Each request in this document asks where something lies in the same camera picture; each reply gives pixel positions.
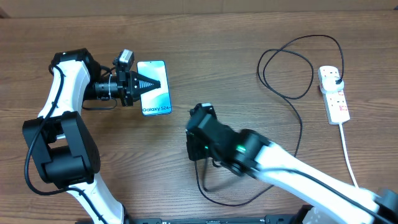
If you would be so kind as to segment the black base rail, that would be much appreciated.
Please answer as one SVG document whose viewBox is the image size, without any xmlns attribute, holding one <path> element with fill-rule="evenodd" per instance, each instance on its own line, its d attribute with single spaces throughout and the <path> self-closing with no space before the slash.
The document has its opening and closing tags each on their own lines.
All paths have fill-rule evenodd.
<svg viewBox="0 0 398 224">
<path fill-rule="evenodd" d="M 129 219 L 130 224 L 292 224 L 302 223 L 305 214 L 277 214 L 264 217 L 242 217 L 242 218 L 197 218 L 197 219 L 174 219 L 162 220 L 160 218 L 137 218 Z"/>
</svg>

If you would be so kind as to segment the blue Samsung Galaxy smartphone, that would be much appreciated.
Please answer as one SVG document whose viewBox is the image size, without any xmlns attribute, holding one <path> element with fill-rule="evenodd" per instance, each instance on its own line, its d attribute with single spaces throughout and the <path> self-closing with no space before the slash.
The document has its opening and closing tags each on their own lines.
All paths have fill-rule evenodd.
<svg viewBox="0 0 398 224">
<path fill-rule="evenodd" d="M 160 87 L 140 81 L 140 87 L 150 87 L 150 91 L 141 95 L 141 108 L 144 116 L 170 114 L 172 103 L 167 79 L 167 71 L 163 60 L 141 61 L 137 63 L 137 72 L 147 78 L 160 82 Z"/>
</svg>

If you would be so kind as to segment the white charger plug adapter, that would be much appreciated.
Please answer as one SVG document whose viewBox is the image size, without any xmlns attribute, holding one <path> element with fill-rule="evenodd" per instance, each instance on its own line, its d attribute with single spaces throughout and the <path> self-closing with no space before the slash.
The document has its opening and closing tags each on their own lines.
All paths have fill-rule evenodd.
<svg viewBox="0 0 398 224">
<path fill-rule="evenodd" d="M 320 91 L 323 94 L 335 93 L 343 90 L 345 83 L 338 77 L 321 77 Z"/>
</svg>

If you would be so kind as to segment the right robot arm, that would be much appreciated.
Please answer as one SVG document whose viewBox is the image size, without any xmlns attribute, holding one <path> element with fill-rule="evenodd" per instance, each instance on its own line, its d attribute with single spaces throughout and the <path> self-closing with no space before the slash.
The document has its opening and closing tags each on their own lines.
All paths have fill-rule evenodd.
<svg viewBox="0 0 398 224">
<path fill-rule="evenodd" d="M 334 179 L 256 131 L 222 124 L 209 103 L 190 110 L 185 132 L 191 161 L 212 158 L 237 176 L 290 192 L 312 206 L 306 221 L 319 214 L 322 223 L 397 223 L 397 193 L 375 194 Z"/>
</svg>

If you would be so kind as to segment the white power strip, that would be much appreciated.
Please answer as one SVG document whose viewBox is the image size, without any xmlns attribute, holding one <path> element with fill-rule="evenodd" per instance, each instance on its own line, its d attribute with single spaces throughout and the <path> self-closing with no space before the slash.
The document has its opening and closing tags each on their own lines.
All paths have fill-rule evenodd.
<svg viewBox="0 0 398 224">
<path fill-rule="evenodd" d="M 318 69 L 319 82 L 321 77 L 340 78 L 340 74 L 336 67 L 325 65 Z M 322 95 L 329 124 L 339 125 L 350 120 L 348 105 L 343 90 Z"/>
</svg>

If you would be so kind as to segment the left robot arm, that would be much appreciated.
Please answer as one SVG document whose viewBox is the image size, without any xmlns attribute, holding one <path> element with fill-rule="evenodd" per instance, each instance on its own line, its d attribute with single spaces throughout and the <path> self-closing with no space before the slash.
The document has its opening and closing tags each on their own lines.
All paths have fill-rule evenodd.
<svg viewBox="0 0 398 224">
<path fill-rule="evenodd" d="M 100 154 L 81 118 L 86 100 L 115 96 L 131 106 L 161 82 L 131 70 L 134 54 L 123 50 L 114 69 L 100 65 L 86 48 L 54 55 L 49 72 L 53 83 L 36 119 L 27 120 L 22 133 L 28 146 L 24 178 L 37 195 L 74 196 L 93 223 L 132 223 L 100 175 Z"/>
</svg>

